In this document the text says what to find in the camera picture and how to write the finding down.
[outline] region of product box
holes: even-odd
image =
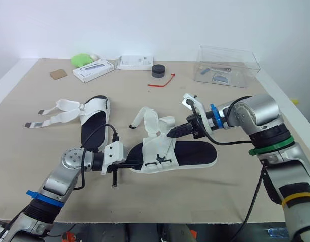
[[[85,66],[73,70],[73,74],[82,82],[87,83],[115,69],[114,65],[106,59],[98,59]]]
[[[116,69],[151,70],[153,65],[153,56],[123,55],[117,60]]]

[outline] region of white plastic bracket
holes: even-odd
[[[112,142],[108,144],[104,149],[104,162],[102,165],[101,174],[107,173],[108,166],[112,164],[119,164],[126,161],[126,149],[120,141]]]
[[[205,130],[208,132],[208,134],[212,134],[213,132],[212,132],[212,130],[210,128],[209,121],[208,121],[208,119],[206,117],[204,105],[198,99],[196,99],[195,96],[191,95],[190,93],[185,93],[184,96],[183,96],[182,104],[184,106],[186,106],[190,110],[192,110],[192,108],[191,108],[191,106],[189,104],[186,103],[187,99],[190,99],[191,101],[193,101],[194,107],[200,113],[200,116],[201,116],[201,119],[202,119],[202,122],[203,122]]]

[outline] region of cardboard piece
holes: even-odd
[[[66,72],[63,70],[63,69],[58,69],[56,71],[52,71],[49,73],[50,76],[54,79],[54,80],[57,80],[59,78],[62,78],[62,77],[66,77],[67,74]]]

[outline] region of beige tabletop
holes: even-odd
[[[185,92],[197,95],[209,107],[235,98],[266,92],[258,81],[237,88],[196,82],[192,63],[163,62],[166,76],[156,79],[150,71],[115,70],[83,84],[73,76],[67,59],[41,59],[23,77],[0,105],[0,219],[11,219],[31,198],[58,165],[62,153],[79,147],[80,122],[54,124],[40,129],[26,129],[26,122],[46,117],[37,113],[65,98],[84,103],[96,95],[111,102],[109,123],[128,148],[147,136],[144,126],[128,126],[143,106],[154,108],[159,117],[174,116],[176,125],[185,123],[190,111],[181,105]],[[68,74],[53,80],[49,73],[64,69]],[[164,88],[170,73],[176,76]],[[288,124],[310,158],[310,152]],[[247,140],[241,128],[215,131],[221,142]],[[192,135],[178,140],[193,140]],[[56,221],[66,222],[156,222],[156,223],[238,223],[250,205],[261,165],[251,157],[250,144],[215,146],[218,162],[211,168],[169,171],[158,174],[118,173],[118,187],[112,188],[112,176],[99,172],[86,174],[86,186],[74,191]],[[249,219],[251,222],[284,221],[280,205],[274,204],[262,186]]]

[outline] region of black cable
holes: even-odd
[[[81,159],[81,180],[82,185],[80,187],[74,188],[73,190],[80,190],[85,186],[85,178],[84,178],[84,158],[85,158],[86,149],[83,150],[82,159]]]
[[[250,98],[250,97],[252,97],[252,96],[244,96],[244,97],[240,97],[240,98],[236,99],[235,101],[233,101],[233,102],[229,105],[229,108],[228,108],[228,111],[227,111],[227,114],[226,114],[226,121],[228,121],[228,118],[229,118],[229,115],[230,115],[230,113],[231,113],[232,107],[233,107],[237,102],[239,102],[239,101],[241,101],[241,100],[244,100],[244,99],[247,99],[247,98]]]
[[[98,128],[96,128],[96,129],[88,136],[88,138],[85,139],[85,141],[84,141],[84,142],[82,143],[82,145],[81,145],[81,148],[84,147],[84,145],[86,144],[86,142],[88,142],[88,140],[92,137],[92,135],[94,135],[99,129],[101,129],[101,128],[104,127],[104,126],[109,126],[110,128],[113,129],[114,134],[117,133],[115,127],[113,127],[113,126],[110,125],[110,124],[103,124],[103,125],[100,125]]]
[[[238,231],[234,234],[234,236],[232,236],[232,238],[230,239],[230,242],[234,241],[237,236],[242,232],[242,230],[245,228],[246,224],[247,224],[247,221],[249,219],[249,216],[251,214],[251,211],[252,211],[252,208],[254,207],[254,204],[255,204],[255,201],[256,201],[256,197],[257,197],[257,194],[258,194],[258,191],[260,190],[260,187],[261,187],[261,183],[262,183],[262,172],[260,174],[260,178],[258,179],[258,183],[257,183],[257,186],[256,186],[256,189],[255,189],[255,193],[254,193],[254,196],[252,198],[252,201],[251,201],[251,204],[250,204],[250,207],[249,207],[249,210],[247,212],[247,215],[245,217],[245,220],[244,222],[242,223],[241,227],[238,229]]]
[[[10,227],[12,226],[12,224],[16,221],[16,219],[18,218],[18,216],[25,211],[25,209],[27,208],[27,206],[25,208],[22,209],[22,211],[20,211],[5,227],[4,229],[1,231],[0,233],[0,239],[2,238],[2,236],[6,233],[7,230],[10,229]]]
[[[244,140],[244,141],[233,141],[233,142],[224,142],[224,143],[221,143],[221,142],[218,142],[218,141],[215,141],[208,133],[207,131],[205,130],[205,127],[201,124],[199,118],[198,118],[198,114],[196,113],[195,111],[195,107],[194,107],[194,104],[193,102],[190,102],[189,105],[191,106],[192,108],[192,112],[193,112],[193,115],[195,117],[195,120],[197,122],[197,124],[200,126],[200,128],[202,129],[202,131],[204,132],[205,136],[214,144],[216,145],[236,145],[236,144],[252,144],[252,141],[251,140]]]
[[[68,230],[66,230],[66,231],[71,231],[75,226],[76,226],[76,223],[73,224],[73,225],[70,227],[70,229],[68,229]],[[63,233],[58,234],[58,235],[49,235],[49,234],[48,234],[47,236],[48,236],[48,237],[61,237],[62,234],[63,234]]]
[[[113,130],[113,132],[114,132],[113,139],[114,139],[115,137],[118,138],[117,131],[116,131],[116,129],[115,129],[114,126],[112,126],[112,125],[110,125],[110,124],[102,124],[102,125],[98,126],[98,127],[85,139],[85,141],[84,141],[84,142],[82,143],[82,145],[81,145],[81,148],[83,148],[84,145],[89,141],[89,139],[90,139],[99,129],[101,129],[101,128],[104,127],[104,126],[109,126],[109,127],[112,128],[112,130]],[[84,171],[84,158],[85,158],[85,153],[86,153],[86,149],[83,150],[82,159],[81,159],[81,179],[82,179],[82,185],[81,185],[80,187],[74,188],[74,189],[73,189],[74,191],[75,191],[75,190],[80,190],[80,189],[84,188],[84,186],[85,186],[85,177],[84,177],[84,172],[85,172],[85,171]]]

